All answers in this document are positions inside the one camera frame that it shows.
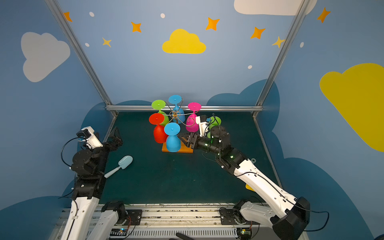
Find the blue wine glass front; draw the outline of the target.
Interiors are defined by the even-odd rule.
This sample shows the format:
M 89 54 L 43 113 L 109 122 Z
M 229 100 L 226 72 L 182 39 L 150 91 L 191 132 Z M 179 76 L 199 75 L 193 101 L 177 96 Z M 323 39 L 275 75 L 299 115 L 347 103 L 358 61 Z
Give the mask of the blue wine glass front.
M 166 140 L 167 150 L 171 153 L 176 153 L 181 149 L 181 140 L 178 138 L 181 127 L 177 123 L 168 123 L 165 128 L 165 133 L 168 135 Z

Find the blue wine glass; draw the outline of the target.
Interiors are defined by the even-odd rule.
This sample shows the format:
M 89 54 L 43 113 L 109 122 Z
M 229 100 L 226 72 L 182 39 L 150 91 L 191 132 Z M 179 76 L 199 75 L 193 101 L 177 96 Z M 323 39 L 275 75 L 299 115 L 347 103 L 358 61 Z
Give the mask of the blue wine glass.
M 186 120 L 185 112 L 182 109 L 183 98 L 179 95 L 172 95 L 169 97 L 169 103 L 175 105 L 171 111 L 173 122 L 183 124 Z
M 181 140 L 178 138 L 181 127 L 177 123 L 168 123 L 165 128 L 165 133 L 168 135 L 166 140 L 167 150 L 171 153 L 176 153 L 181 149 Z

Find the light green wine glass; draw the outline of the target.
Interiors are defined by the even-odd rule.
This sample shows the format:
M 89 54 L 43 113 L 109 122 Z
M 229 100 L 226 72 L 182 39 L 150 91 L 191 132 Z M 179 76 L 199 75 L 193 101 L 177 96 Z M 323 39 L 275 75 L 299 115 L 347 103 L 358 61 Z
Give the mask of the light green wine glass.
M 217 116 L 211 116 L 208 121 L 208 131 L 206 134 L 207 138 L 211 137 L 211 129 L 215 126 L 221 125 L 222 120 Z

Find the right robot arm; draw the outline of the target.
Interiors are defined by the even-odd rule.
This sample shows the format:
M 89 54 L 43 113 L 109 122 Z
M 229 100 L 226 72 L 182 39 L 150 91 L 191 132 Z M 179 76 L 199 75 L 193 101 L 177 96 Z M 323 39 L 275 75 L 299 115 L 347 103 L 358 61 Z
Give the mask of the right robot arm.
M 251 187 L 267 206 L 240 201 L 233 211 L 240 222 L 256 222 L 267 226 L 281 240 L 297 240 L 310 222 L 310 203 L 296 198 L 264 175 L 241 151 L 231 145 L 224 127 L 211 128 L 210 137 L 198 133 L 178 134 L 178 138 L 194 150 L 215 154 L 216 162 L 229 174 Z

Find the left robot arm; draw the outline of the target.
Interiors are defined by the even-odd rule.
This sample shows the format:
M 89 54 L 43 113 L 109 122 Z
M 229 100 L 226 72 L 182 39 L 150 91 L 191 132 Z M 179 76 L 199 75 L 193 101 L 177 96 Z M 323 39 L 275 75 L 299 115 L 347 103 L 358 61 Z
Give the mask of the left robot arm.
M 103 194 L 107 178 L 106 164 L 109 153 L 123 145 L 119 128 L 115 127 L 107 136 L 107 141 L 100 142 L 92 127 L 85 127 L 76 133 L 75 140 L 80 140 L 85 149 L 73 157 L 71 170 L 77 174 L 74 192 L 70 199 L 71 211 L 65 226 L 63 240 L 84 240 L 92 216 Z

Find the wooden rack base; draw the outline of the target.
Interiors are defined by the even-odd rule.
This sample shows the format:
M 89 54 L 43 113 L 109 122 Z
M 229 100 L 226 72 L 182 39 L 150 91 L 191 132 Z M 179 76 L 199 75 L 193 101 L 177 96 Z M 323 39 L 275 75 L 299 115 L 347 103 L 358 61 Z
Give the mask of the wooden rack base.
M 162 146 L 163 153 L 181 153 L 181 154 L 192 154 L 193 149 L 188 148 L 178 137 L 169 136 L 167 141 Z

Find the magenta wine glass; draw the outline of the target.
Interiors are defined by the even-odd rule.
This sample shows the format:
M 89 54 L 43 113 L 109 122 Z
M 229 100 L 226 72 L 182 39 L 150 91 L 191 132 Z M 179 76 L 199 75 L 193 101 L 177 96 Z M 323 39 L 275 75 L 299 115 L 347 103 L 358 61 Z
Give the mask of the magenta wine glass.
M 190 114 L 187 118 L 186 130 L 188 132 L 195 133 L 199 130 L 199 124 L 196 123 L 196 112 L 198 112 L 202 106 L 199 103 L 189 103 L 188 108 L 192 111 L 192 114 Z

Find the blue wine glass rear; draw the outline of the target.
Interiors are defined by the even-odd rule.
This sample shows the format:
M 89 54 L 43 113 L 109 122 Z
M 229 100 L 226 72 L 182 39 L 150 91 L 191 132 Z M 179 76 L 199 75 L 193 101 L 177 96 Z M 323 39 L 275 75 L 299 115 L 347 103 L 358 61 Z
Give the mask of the blue wine glass rear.
M 169 97 L 169 103 L 175 105 L 171 111 L 173 122 L 183 124 L 186 120 L 185 112 L 182 109 L 183 98 L 179 95 L 172 95 Z

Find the red wine glass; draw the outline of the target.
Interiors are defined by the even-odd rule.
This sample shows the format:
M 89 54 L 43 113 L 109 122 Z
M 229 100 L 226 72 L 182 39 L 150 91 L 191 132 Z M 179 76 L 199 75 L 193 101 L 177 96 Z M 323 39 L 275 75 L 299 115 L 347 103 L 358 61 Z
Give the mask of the red wine glass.
M 155 125 L 154 139 L 158 144 L 163 144 L 167 141 L 168 135 L 165 133 L 165 127 L 161 124 L 165 120 L 165 116 L 160 113 L 152 114 L 149 117 L 149 122 Z

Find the green wine glass rear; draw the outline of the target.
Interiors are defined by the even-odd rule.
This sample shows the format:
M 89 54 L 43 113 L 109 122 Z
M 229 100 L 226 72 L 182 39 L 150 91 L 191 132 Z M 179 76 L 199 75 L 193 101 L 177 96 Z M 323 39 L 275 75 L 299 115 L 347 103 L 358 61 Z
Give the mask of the green wine glass rear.
M 162 114 L 164 116 L 163 122 L 160 124 L 161 126 L 165 127 L 169 123 L 169 117 L 168 115 L 162 111 L 166 106 L 166 102 L 163 100 L 155 100 L 152 102 L 152 108 L 155 110 L 158 110 L 159 114 Z

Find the light blue spatula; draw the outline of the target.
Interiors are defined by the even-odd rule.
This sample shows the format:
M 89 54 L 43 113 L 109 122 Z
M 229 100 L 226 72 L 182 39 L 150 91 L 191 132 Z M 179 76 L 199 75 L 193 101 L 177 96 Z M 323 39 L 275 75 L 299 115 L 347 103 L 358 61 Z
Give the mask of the light blue spatula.
M 133 157 L 132 156 L 124 156 L 121 160 L 119 160 L 118 162 L 118 167 L 116 167 L 115 169 L 109 171 L 108 173 L 106 173 L 104 175 L 104 177 L 106 179 L 108 179 L 109 177 L 111 177 L 113 174 L 115 174 L 118 170 L 122 169 L 126 169 L 131 163 L 133 162 Z

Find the yellow plastic piece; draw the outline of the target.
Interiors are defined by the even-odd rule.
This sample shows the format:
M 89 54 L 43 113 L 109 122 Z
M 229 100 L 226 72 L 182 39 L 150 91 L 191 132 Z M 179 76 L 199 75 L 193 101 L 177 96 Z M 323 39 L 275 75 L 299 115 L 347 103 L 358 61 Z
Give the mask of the yellow plastic piece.
M 255 192 L 248 184 L 246 184 L 246 189 Z

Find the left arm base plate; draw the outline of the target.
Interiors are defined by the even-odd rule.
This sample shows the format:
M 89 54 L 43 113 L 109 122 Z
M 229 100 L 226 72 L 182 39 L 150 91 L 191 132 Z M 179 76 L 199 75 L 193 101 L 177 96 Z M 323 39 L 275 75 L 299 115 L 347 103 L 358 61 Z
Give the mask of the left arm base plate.
M 142 220 L 143 211 L 139 209 L 126 210 L 126 216 L 118 220 L 117 226 L 138 226 Z

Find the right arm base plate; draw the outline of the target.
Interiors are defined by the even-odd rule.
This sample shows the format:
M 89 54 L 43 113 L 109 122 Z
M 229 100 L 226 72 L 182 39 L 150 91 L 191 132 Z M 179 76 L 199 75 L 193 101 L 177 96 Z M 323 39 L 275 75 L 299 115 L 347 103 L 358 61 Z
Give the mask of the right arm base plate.
M 260 223 L 254 221 L 247 221 L 240 216 L 239 211 L 233 209 L 219 208 L 221 225 L 259 225 Z

